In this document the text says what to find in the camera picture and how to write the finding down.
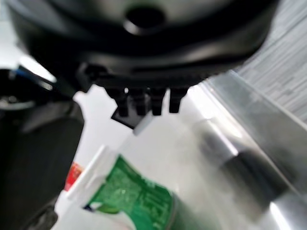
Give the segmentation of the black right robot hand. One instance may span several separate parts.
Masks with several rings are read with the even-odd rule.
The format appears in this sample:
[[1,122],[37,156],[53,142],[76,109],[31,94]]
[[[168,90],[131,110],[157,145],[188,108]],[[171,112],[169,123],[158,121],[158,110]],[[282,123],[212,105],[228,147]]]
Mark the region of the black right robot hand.
[[129,116],[179,112],[188,89],[249,59],[277,0],[7,0],[19,48],[54,82],[0,71],[0,227],[48,230],[83,131],[73,100],[105,89]]

